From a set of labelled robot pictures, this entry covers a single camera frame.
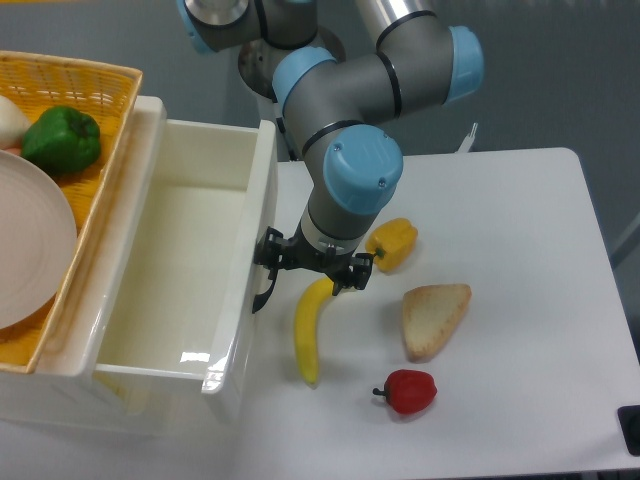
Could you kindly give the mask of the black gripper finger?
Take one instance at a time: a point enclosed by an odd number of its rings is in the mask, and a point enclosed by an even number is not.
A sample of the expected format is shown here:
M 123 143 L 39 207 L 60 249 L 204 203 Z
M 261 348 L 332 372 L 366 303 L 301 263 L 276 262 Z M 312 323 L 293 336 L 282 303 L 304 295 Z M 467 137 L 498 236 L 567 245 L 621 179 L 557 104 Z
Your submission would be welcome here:
M 364 290 L 374 266 L 374 255 L 356 253 L 339 258 L 331 270 L 332 295 L 338 296 L 344 289 Z
M 277 229 L 268 226 L 258 240 L 253 263 L 269 271 L 268 279 L 276 281 L 281 269 L 288 269 L 295 263 L 295 238 L 285 238 Z

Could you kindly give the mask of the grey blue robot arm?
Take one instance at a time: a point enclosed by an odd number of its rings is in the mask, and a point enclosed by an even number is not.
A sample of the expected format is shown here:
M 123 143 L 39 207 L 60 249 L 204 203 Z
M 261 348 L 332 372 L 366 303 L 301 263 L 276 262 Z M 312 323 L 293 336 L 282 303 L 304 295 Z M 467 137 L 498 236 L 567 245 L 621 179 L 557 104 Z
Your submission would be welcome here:
M 322 39 L 314 1 L 181 1 L 195 48 L 250 49 L 243 78 L 272 101 L 313 189 L 295 233 L 268 228 L 254 261 L 271 276 L 306 269 L 333 291 L 363 289 L 373 258 L 358 247 L 391 200 L 403 155 L 381 124 L 475 92 L 484 77 L 477 36 L 444 25 L 428 1 L 361 1 L 372 54 L 338 59 Z

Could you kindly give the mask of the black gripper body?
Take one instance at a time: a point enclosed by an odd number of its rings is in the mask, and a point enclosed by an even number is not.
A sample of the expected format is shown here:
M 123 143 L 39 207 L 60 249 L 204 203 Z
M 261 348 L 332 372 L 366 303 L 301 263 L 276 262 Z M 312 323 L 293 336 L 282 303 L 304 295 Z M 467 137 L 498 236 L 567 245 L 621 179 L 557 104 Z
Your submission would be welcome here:
M 288 239 L 287 269 L 304 269 L 325 274 L 332 280 L 350 280 L 353 252 L 339 254 L 334 246 L 320 251 L 312 246 L 301 232 Z

